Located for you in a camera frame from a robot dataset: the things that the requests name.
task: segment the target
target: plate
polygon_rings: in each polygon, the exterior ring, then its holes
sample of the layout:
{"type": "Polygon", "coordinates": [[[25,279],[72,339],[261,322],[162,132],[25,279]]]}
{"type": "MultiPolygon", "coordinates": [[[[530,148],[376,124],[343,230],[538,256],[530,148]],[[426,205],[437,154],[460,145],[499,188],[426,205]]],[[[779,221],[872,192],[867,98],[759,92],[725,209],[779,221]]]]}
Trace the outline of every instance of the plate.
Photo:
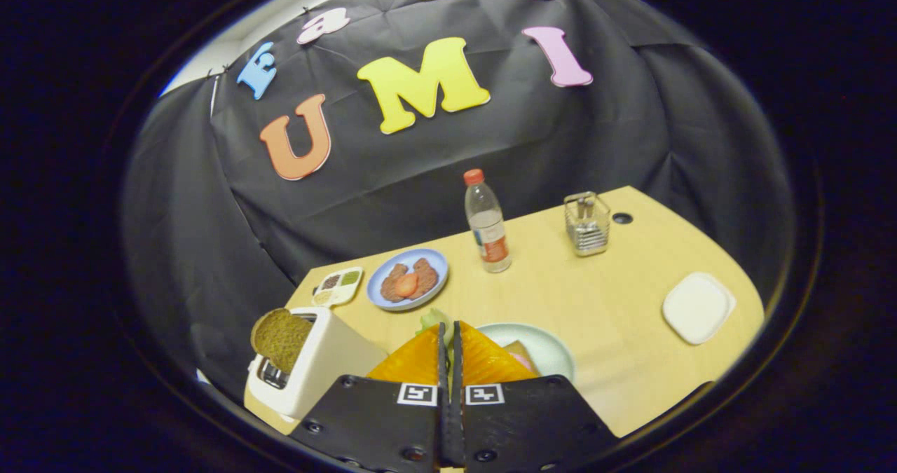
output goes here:
{"type": "Polygon", "coordinates": [[[355,291],[362,282],[364,276],[364,268],[355,266],[354,268],[344,268],[333,272],[321,279],[320,284],[315,288],[314,294],[311,295],[311,306],[333,308],[334,305],[342,305],[348,303],[355,298],[355,291]],[[327,279],[332,278],[334,281],[330,287],[327,287],[327,279]],[[354,278],[352,282],[346,282],[347,279],[354,278]]]}
{"type": "Polygon", "coordinates": [[[368,299],[371,300],[372,303],[381,307],[384,310],[390,311],[401,311],[401,310],[410,310],[413,308],[417,308],[427,301],[432,300],[432,297],[438,294],[438,292],[442,289],[443,285],[446,284],[446,278],[449,276],[449,263],[446,261],[446,257],[442,255],[439,250],[433,249],[411,249],[398,254],[397,256],[392,256],[390,260],[385,263],[382,263],[380,268],[377,268],[373,274],[371,274],[371,278],[368,279],[368,299]],[[439,281],[436,282],[436,287],[430,289],[427,294],[424,294],[420,298],[416,300],[401,300],[398,303],[392,303],[392,301],[385,299],[381,296],[381,285],[383,285],[383,281],[390,276],[390,272],[398,263],[402,263],[405,266],[408,266],[409,272],[413,270],[414,262],[416,262],[420,258],[426,258],[427,261],[430,262],[430,266],[436,270],[436,274],[439,275],[439,281]]]}
{"type": "Polygon", "coordinates": [[[713,338],[734,310],[736,299],[713,275],[694,272],[666,295],[664,319],[692,345],[713,338]]]}
{"type": "Polygon", "coordinates": [[[499,322],[477,327],[491,341],[500,346],[512,344],[520,340],[529,352],[529,357],[542,376],[563,375],[573,383],[576,375],[576,362],[570,349],[560,338],[541,327],[520,324],[518,322],[499,322]]]}

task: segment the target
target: lettuce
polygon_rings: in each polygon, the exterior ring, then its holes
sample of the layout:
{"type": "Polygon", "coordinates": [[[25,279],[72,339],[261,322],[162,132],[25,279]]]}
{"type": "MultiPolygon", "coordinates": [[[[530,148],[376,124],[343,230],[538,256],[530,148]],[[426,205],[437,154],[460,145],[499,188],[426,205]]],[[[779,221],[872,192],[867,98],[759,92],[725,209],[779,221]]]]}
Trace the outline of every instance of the lettuce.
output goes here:
{"type": "Polygon", "coordinates": [[[420,316],[420,329],[414,332],[414,335],[420,335],[420,333],[423,333],[434,324],[439,324],[440,322],[444,322],[446,325],[446,332],[442,336],[442,339],[445,341],[446,346],[449,346],[449,344],[451,344],[452,338],[454,338],[455,336],[455,323],[452,322],[451,319],[449,319],[448,315],[437,308],[432,308],[430,309],[430,311],[428,311],[428,313],[420,316]]]}

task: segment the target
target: orange soft finger pad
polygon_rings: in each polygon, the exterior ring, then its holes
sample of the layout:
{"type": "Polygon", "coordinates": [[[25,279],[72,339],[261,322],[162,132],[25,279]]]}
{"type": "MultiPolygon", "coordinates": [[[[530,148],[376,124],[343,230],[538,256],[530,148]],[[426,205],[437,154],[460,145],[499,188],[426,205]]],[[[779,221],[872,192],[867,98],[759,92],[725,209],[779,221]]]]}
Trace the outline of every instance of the orange soft finger pad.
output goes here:
{"type": "Polygon", "coordinates": [[[439,383],[439,324],[395,349],[368,373],[368,378],[391,383],[439,383]]]}
{"type": "Polygon", "coordinates": [[[514,356],[465,321],[461,323],[463,350],[461,369],[464,385],[512,383],[535,378],[514,356]]]}

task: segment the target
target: white wall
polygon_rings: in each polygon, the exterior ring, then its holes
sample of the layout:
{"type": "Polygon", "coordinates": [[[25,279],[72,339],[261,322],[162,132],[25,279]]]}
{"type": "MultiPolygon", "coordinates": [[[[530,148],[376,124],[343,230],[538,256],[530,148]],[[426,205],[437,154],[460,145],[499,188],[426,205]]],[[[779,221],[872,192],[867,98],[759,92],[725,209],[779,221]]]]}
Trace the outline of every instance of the white wall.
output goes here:
{"type": "Polygon", "coordinates": [[[208,74],[220,74],[224,67],[253,46],[263,36],[280,28],[289,20],[314,9],[328,0],[271,0],[225,29],[200,49],[177,72],[161,94],[208,74]]]}

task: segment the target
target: black fabric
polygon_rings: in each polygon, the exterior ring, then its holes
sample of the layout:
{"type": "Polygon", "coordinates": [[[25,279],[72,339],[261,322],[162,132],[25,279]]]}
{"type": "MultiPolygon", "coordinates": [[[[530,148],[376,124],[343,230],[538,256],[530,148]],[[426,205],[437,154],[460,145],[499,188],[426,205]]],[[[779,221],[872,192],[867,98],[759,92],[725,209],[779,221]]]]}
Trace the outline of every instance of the black fabric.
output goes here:
{"type": "Polygon", "coordinates": [[[163,97],[128,175],[125,239],[148,320],[232,397],[253,322],[308,269],[467,229],[461,174],[471,167],[509,219],[572,192],[636,186],[717,240],[763,300],[775,295],[795,230],[775,135],[737,77],[669,18],[639,0],[333,0],[311,15],[334,7],[352,20],[339,32],[300,46],[310,18],[297,17],[226,73],[163,97]],[[531,26],[563,29],[592,85],[551,84],[521,33],[531,26]],[[491,101],[381,134],[357,71],[381,57],[420,68],[426,45],[446,36],[467,40],[491,101]],[[253,100],[236,79],[267,41],[278,74],[253,100]],[[330,157],[304,179],[281,179],[259,133],[290,115],[304,154],[294,110],[318,93],[330,157]]]}

